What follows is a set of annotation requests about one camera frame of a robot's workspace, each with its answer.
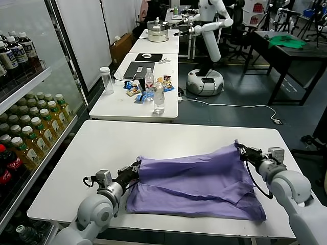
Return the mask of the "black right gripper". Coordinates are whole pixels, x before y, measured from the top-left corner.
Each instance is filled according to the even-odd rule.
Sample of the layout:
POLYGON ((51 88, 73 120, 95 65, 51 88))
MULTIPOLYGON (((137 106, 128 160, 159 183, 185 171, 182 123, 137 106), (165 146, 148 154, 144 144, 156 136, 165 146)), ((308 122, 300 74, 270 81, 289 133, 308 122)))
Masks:
POLYGON ((237 149, 240 152, 240 160, 248 162, 262 162, 264 159, 261 149, 246 147, 243 144, 237 144, 237 149))

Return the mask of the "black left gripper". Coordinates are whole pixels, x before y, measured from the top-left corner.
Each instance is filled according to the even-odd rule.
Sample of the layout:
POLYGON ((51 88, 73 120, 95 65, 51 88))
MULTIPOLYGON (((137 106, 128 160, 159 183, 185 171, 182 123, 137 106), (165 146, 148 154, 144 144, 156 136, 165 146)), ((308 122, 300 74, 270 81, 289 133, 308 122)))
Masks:
POLYGON ((119 183, 123 189, 126 189, 130 182, 139 179, 139 167, 140 164, 132 164, 129 167, 119 170, 116 182, 119 183))

